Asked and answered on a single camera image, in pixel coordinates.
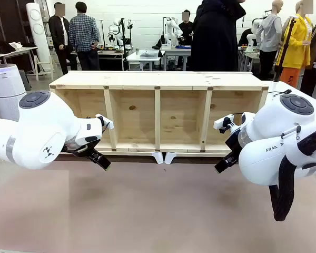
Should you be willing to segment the white background table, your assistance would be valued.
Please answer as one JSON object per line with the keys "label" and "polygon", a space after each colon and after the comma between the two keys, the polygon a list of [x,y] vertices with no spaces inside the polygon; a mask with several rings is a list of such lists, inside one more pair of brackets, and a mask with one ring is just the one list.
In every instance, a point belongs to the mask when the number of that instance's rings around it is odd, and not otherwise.
{"label": "white background table", "polygon": [[163,66],[164,71],[167,70],[167,57],[168,56],[182,56],[183,57],[183,71],[186,71],[187,58],[191,56],[190,48],[176,48],[172,47],[170,49],[163,50]]}
{"label": "white background table", "polygon": [[153,71],[153,63],[159,62],[160,59],[163,57],[164,51],[159,50],[159,57],[155,59],[141,59],[139,57],[139,50],[131,53],[126,57],[126,60],[129,64],[139,62],[140,64],[140,71],[144,71],[144,65],[149,64],[149,71]]}

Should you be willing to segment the mannequin in yellow raincoat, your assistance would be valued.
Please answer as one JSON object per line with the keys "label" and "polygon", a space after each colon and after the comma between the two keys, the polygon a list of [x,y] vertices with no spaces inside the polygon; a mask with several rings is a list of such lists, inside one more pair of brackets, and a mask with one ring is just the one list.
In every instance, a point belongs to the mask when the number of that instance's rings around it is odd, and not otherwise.
{"label": "mannequin in yellow raincoat", "polygon": [[284,58],[280,81],[296,88],[301,70],[310,63],[312,21],[307,16],[313,13],[313,0],[300,0],[295,6],[297,22],[292,30],[289,48]]}

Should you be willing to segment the wooden riser with white legs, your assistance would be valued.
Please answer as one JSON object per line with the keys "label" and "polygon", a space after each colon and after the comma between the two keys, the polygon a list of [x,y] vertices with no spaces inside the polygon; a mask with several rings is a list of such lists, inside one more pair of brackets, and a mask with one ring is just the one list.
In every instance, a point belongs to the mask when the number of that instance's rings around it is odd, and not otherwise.
{"label": "wooden riser with white legs", "polygon": [[106,156],[138,156],[138,157],[153,157],[157,164],[163,164],[164,158],[162,152],[156,151],[100,151]]}
{"label": "wooden riser with white legs", "polygon": [[190,158],[224,158],[230,152],[225,153],[208,153],[208,152],[167,152],[164,163],[171,164],[176,157],[190,157]]}

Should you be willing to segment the white tower air conditioner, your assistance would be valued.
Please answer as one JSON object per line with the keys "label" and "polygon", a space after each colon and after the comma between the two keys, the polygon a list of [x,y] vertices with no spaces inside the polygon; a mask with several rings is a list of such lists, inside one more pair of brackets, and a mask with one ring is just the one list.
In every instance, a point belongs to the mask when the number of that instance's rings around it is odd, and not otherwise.
{"label": "white tower air conditioner", "polygon": [[47,61],[50,51],[47,43],[42,14],[38,3],[27,3],[26,11],[32,32],[33,43],[37,46],[36,56],[40,61]]}

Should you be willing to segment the black stand pole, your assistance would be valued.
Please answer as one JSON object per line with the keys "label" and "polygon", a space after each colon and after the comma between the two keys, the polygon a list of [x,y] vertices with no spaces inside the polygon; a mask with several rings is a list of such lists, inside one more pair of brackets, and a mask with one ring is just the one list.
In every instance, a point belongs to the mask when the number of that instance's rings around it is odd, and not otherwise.
{"label": "black stand pole", "polygon": [[273,77],[273,82],[279,82],[280,80],[280,76],[283,71],[284,58],[289,48],[290,36],[296,22],[297,22],[297,17],[290,16],[282,28],[282,37],[281,37],[282,45],[278,51],[278,58],[275,64],[275,69],[274,69],[275,74]]}

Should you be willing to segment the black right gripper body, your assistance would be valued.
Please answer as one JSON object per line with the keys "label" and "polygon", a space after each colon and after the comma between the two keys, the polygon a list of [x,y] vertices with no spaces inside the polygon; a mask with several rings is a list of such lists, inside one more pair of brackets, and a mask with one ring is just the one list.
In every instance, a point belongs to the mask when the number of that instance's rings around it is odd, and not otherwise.
{"label": "black right gripper body", "polygon": [[230,148],[231,152],[229,154],[236,154],[239,158],[240,152],[242,151],[242,147],[239,144],[239,134],[240,129],[237,129],[226,140],[225,144]]}

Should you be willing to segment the light wooden open shelf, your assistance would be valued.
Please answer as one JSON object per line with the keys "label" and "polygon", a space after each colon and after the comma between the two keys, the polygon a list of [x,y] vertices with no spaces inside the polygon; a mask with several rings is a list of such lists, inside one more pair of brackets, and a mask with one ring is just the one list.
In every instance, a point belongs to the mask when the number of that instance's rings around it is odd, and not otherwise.
{"label": "light wooden open shelf", "polygon": [[268,89],[250,72],[70,71],[50,84],[77,117],[113,121],[97,146],[102,152],[205,157],[230,151],[214,121],[257,112]]}

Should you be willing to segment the black clothes pile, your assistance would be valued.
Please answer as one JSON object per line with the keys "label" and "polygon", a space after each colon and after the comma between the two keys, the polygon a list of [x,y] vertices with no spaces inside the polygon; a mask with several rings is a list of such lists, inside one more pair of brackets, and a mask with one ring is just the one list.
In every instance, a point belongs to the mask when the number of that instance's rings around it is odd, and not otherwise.
{"label": "black clothes pile", "polygon": [[0,41],[0,54],[7,54],[22,49],[23,46],[17,42]]}

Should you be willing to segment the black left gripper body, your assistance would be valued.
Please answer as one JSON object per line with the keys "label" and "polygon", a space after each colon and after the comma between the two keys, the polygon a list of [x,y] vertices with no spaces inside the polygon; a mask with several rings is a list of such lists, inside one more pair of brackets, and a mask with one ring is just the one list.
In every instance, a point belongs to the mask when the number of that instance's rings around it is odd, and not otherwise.
{"label": "black left gripper body", "polygon": [[95,146],[100,142],[101,139],[93,136],[86,137],[84,140],[87,143],[84,145],[79,145],[78,148],[70,148],[69,144],[65,144],[61,152],[70,153],[76,157],[100,158],[102,154],[95,150]]}

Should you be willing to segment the grey tray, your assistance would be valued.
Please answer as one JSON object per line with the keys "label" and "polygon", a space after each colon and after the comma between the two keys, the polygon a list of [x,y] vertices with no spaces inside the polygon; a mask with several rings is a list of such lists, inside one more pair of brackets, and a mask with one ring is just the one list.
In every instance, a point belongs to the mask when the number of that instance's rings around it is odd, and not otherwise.
{"label": "grey tray", "polygon": [[139,57],[141,59],[155,59],[159,57],[159,50],[139,50]]}

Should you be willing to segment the wooden background table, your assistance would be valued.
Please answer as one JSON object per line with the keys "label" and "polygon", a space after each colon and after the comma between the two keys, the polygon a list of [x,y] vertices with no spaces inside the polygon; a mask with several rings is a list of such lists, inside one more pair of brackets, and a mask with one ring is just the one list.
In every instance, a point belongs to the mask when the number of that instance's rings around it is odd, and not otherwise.
{"label": "wooden background table", "polygon": [[101,71],[127,70],[126,53],[123,50],[99,50],[98,58]]}

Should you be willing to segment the grey waste bin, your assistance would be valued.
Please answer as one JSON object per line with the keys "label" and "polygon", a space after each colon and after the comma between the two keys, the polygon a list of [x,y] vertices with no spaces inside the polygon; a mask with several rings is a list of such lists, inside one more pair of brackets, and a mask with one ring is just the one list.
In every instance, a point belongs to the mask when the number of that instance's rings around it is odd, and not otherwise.
{"label": "grey waste bin", "polygon": [[27,75],[26,75],[25,71],[24,70],[19,70],[19,74],[21,76],[21,79],[22,79],[22,82],[24,84],[25,90],[26,91],[30,91],[32,89],[32,87],[31,87],[31,85],[29,83],[29,80],[27,78]]}

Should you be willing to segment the mannequin in grey hoodie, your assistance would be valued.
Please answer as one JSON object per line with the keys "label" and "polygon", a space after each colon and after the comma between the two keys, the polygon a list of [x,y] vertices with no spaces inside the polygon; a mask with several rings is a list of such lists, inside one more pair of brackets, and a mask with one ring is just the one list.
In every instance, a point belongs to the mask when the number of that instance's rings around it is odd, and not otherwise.
{"label": "mannequin in grey hoodie", "polygon": [[278,14],[282,6],[283,0],[272,2],[271,13],[261,22],[255,34],[260,59],[260,79],[263,81],[269,78],[281,42],[282,22]]}

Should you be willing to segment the seated person in black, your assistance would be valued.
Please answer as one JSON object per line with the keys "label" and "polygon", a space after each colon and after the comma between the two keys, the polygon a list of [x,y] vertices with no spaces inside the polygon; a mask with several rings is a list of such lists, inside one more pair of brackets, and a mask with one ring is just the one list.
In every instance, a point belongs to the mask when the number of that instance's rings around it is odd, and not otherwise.
{"label": "seated person in black", "polygon": [[193,22],[190,21],[191,12],[185,10],[182,13],[182,23],[179,24],[179,28],[182,31],[182,37],[179,42],[182,46],[191,46],[193,37]]}

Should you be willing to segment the person in dark coat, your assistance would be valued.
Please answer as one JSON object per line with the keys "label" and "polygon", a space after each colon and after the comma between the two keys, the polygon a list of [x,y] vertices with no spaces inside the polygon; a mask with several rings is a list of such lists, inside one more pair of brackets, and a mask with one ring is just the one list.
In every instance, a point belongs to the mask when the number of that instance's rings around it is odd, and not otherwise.
{"label": "person in dark coat", "polygon": [[193,26],[190,70],[236,72],[238,42],[236,21],[246,12],[245,0],[203,0]]}

